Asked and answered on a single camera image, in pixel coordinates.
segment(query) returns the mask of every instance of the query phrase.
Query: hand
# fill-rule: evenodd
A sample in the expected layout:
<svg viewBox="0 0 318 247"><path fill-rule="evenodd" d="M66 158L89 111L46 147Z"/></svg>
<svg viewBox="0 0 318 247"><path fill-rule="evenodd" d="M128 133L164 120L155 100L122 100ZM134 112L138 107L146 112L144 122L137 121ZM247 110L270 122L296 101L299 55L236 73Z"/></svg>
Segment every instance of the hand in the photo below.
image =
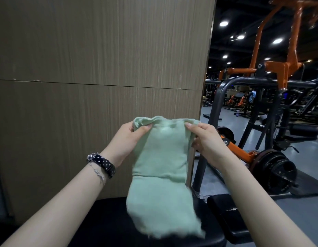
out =
<svg viewBox="0 0 318 247"><path fill-rule="evenodd" d="M195 125L186 122L185 126L196 135L192 147L214 167L220 170L222 160L231 154L234 156L212 125L201 122Z"/></svg>
<svg viewBox="0 0 318 247"><path fill-rule="evenodd" d="M135 148L140 138L145 135L151 127L152 124L141 126L134 132L132 121L123 124L100 155L110 161L115 167L120 166L125 157Z"/></svg>

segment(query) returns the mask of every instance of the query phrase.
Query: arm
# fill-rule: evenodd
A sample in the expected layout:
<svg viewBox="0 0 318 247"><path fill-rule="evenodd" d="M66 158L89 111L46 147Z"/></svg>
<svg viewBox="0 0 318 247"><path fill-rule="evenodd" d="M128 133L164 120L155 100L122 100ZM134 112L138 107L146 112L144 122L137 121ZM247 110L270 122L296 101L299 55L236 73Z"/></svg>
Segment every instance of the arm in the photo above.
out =
<svg viewBox="0 0 318 247"><path fill-rule="evenodd" d="M256 246L315 246L227 148L213 126L186 127L197 135L193 147L222 172Z"/></svg>
<svg viewBox="0 0 318 247"><path fill-rule="evenodd" d="M142 126L133 132L132 122L122 125L100 155L118 167L150 128ZM93 168L99 171L104 181ZM107 180L106 173L95 163L85 166L55 197L13 233L2 247L67 246Z"/></svg>

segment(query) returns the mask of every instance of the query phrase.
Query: orange gym machine frame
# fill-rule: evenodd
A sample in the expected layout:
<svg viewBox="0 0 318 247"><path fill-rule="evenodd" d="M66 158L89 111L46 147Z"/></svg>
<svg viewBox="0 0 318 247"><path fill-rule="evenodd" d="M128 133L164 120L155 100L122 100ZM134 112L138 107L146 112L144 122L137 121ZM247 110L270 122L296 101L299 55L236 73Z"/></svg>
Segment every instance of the orange gym machine frame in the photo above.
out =
<svg viewBox="0 0 318 247"><path fill-rule="evenodd" d="M256 72L255 64L257 60L258 50L260 46L260 41L262 37L263 28L266 23L278 12L283 6L293 8L295 10L293 17L293 25L291 30L291 37L289 41L288 55L286 62L265 62L265 70L271 71L277 74L277 84L278 89L281 91L285 91L287 89L288 78L294 74L301 66L302 63L298 62L297 59L297 40L299 29L301 26L301 18L304 8L315 7L314 12L312 13L309 19L309 25L311 27L314 26L314 23L318 20L318 1L315 0L272 0L271 4L276 5L276 7L268 14L268 16L262 21L257 30L257 35L255 39L255 45L253 50L253 55L251 58L249 68L227 68L225 70L220 71L219 80L223 79L223 74L227 75L243 73L245 76L249 76L252 73ZM230 142L230 140L226 141L225 137L221 135L221 138L227 144L227 147L233 152L238 158L251 165L259 152L251 151L246 152Z"/></svg>

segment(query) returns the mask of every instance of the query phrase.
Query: green towel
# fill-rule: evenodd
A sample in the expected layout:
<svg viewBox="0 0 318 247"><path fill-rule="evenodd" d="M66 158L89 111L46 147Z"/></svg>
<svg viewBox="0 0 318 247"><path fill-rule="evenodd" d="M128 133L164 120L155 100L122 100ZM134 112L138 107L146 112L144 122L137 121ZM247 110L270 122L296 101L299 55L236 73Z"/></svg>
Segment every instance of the green towel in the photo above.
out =
<svg viewBox="0 0 318 247"><path fill-rule="evenodd" d="M199 121L167 120L162 116L134 119L134 130L151 123L153 126L134 149L137 159L127 211L137 230L154 238L172 234L205 236L194 212L192 193L185 185L194 135L184 122Z"/></svg>

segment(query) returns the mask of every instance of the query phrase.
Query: forearm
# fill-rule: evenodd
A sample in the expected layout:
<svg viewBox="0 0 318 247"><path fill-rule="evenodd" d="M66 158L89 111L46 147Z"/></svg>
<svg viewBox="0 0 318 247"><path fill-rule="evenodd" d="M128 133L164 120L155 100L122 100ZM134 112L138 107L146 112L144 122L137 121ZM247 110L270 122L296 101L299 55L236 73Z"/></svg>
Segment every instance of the forearm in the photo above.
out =
<svg viewBox="0 0 318 247"><path fill-rule="evenodd" d="M256 246L314 246L237 157L223 161L225 184Z"/></svg>
<svg viewBox="0 0 318 247"><path fill-rule="evenodd" d="M106 178L98 165L92 166ZM67 246L105 181L88 164L2 246Z"/></svg>

